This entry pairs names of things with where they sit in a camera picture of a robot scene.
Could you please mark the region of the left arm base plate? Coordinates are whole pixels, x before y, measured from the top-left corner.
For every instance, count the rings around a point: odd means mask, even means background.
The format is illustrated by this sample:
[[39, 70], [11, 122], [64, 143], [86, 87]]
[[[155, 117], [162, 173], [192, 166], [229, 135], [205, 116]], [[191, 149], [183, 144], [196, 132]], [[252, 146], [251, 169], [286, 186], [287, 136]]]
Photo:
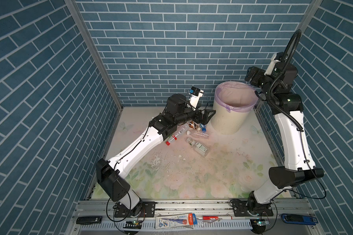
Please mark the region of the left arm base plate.
[[116, 204], [115, 218], [125, 217], [154, 217], [156, 203], [154, 201], [144, 201], [135, 206], [134, 209], [129, 210], [122, 203]]

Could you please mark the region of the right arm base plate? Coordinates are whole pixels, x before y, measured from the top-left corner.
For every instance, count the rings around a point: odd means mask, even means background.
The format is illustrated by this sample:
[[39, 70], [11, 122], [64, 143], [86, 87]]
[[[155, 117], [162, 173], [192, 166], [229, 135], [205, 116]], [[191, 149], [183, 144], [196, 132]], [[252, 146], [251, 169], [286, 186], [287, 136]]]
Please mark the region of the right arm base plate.
[[234, 199], [229, 201], [229, 205], [233, 208], [235, 217], [271, 217], [274, 215], [271, 204], [258, 204], [257, 202], [248, 202], [239, 199]]

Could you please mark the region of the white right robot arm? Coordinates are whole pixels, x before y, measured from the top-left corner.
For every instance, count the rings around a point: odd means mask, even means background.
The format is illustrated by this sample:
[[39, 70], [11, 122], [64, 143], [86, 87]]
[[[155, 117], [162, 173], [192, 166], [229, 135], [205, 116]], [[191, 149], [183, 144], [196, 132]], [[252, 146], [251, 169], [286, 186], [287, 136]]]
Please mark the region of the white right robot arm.
[[308, 147], [302, 99], [290, 91], [297, 72], [293, 65], [276, 63], [271, 73], [250, 67], [245, 77], [265, 94], [263, 101], [271, 107], [284, 149], [284, 165], [271, 167], [270, 179], [250, 193], [250, 208], [268, 206], [283, 191], [324, 176], [324, 170], [316, 166]]

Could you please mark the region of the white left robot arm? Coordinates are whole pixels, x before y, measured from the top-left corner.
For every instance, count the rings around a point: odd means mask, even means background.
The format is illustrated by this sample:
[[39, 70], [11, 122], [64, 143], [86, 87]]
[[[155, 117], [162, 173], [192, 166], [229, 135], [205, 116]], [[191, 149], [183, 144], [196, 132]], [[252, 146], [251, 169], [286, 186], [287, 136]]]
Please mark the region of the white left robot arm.
[[108, 160], [102, 158], [96, 163], [98, 184], [112, 201], [120, 202], [130, 211], [137, 210], [142, 200], [125, 181], [132, 168], [150, 150], [174, 134], [179, 124], [191, 120], [200, 124], [208, 124], [215, 113], [213, 109], [194, 111], [188, 109], [180, 112], [165, 110], [160, 113], [149, 122], [146, 130], [122, 152]]

